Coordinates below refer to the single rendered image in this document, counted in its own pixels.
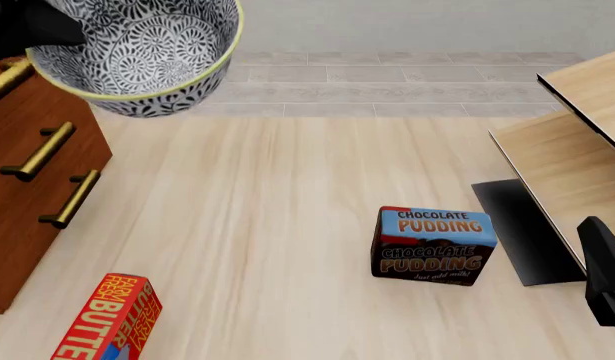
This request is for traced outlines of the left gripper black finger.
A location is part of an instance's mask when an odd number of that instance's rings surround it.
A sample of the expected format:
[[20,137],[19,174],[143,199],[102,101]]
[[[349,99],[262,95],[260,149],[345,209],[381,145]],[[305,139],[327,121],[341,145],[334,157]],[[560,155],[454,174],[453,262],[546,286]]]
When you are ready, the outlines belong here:
[[24,48],[85,44],[81,25],[45,0],[24,0],[21,20]]

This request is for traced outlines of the pale wooden shelf black base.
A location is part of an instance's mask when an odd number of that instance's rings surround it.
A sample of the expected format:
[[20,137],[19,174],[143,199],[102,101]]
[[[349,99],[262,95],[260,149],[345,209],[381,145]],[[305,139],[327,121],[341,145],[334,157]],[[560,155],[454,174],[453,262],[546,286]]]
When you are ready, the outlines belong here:
[[523,285],[584,281],[578,225],[615,236],[615,51],[537,80],[562,109],[491,130],[514,176],[473,191]]

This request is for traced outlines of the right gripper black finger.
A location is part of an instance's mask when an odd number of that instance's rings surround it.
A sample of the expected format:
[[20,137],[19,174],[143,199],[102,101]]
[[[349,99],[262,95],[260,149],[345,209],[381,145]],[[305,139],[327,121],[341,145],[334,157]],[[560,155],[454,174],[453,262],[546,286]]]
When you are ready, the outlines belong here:
[[615,287],[615,236],[596,216],[577,227],[588,281],[592,287]]

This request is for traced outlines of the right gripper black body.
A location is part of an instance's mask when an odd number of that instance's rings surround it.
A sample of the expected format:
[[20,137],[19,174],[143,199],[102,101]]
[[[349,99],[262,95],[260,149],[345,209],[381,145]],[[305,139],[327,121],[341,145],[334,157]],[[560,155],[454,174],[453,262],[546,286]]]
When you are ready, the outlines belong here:
[[599,290],[588,283],[585,299],[600,326],[615,327],[615,290]]

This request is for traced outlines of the black white patterned bowl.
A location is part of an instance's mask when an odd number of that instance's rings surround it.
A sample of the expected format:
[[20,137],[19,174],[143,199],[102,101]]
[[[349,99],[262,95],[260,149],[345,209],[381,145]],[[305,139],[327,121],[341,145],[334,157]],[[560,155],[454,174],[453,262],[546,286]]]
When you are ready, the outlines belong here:
[[85,43],[32,47],[35,71],[90,104],[134,118],[194,107],[220,85],[243,32],[240,0],[48,0]]

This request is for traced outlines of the red butter box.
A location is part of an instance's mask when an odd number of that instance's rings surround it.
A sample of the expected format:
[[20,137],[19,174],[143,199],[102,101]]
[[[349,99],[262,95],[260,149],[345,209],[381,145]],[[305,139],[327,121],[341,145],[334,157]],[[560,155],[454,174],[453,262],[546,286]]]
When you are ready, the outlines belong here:
[[108,273],[51,360],[139,360],[161,311],[148,278]]

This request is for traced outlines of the brown wooden cabinet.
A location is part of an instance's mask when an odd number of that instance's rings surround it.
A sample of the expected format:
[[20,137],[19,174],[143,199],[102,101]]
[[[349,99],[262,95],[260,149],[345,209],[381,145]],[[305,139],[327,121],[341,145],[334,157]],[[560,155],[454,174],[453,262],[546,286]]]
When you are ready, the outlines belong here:
[[111,149],[86,101],[34,74],[0,100],[0,167],[16,166],[44,143],[41,128],[64,122],[75,133],[31,182],[0,174],[0,314],[15,297],[59,231],[38,222],[59,212],[78,186],[69,182],[104,169]]

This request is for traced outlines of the chocolate pudding box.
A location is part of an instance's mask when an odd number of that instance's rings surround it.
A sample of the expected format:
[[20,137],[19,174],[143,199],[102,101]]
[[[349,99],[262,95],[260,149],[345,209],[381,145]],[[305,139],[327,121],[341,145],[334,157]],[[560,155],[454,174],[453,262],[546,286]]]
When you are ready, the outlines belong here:
[[484,212],[383,206],[370,251],[376,278],[471,286],[497,245]]

